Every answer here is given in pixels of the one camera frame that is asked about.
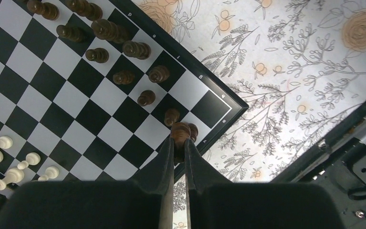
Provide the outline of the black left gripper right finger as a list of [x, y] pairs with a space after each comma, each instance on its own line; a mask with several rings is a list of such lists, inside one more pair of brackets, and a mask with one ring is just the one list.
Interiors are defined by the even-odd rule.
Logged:
[[232, 182], [200, 155], [191, 139], [186, 139], [184, 143], [184, 167], [188, 224], [192, 229], [216, 228], [218, 222], [214, 210], [216, 201], [208, 190], [215, 185]]

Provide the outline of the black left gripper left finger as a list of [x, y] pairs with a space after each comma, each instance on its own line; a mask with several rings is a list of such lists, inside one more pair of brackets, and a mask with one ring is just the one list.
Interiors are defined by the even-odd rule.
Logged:
[[158, 155], [130, 181], [139, 189], [134, 210], [140, 219], [155, 229], [170, 229], [173, 224], [174, 140], [167, 138]]

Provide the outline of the brown chess pawn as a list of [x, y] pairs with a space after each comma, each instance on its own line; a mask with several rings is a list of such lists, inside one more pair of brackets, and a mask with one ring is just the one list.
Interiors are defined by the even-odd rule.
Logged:
[[42, 16], [47, 20], [54, 21], [58, 19], [60, 12], [57, 6], [49, 2], [41, 2], [38, 0], [29, 0], [27, 9], [35, 14]]

